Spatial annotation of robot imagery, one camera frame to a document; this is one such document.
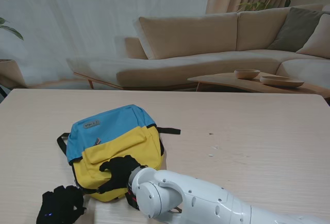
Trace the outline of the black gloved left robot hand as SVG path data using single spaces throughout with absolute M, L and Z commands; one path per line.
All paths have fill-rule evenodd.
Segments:
M 36 223 L 74 223 L 85 213 L 84 196 L 80 189 L 58 186 L 42 195 L 42 205 Z

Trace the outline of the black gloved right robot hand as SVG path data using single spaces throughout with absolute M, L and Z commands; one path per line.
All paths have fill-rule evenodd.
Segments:
M 111 178 L 109 181 L 101 185 L 97 192 L 103 194 L 108 191 L 115 189 L 126 188 L 129 182 L 129 177 L 131 173 L 136 169 L 146 168 L 145 165 L 141 165 L 135 158 L 131 155 L 126 155 L 124 157 L 115 157 L 107 162 L 104 162 L 99 170 L 101 172 L 110 172 Z

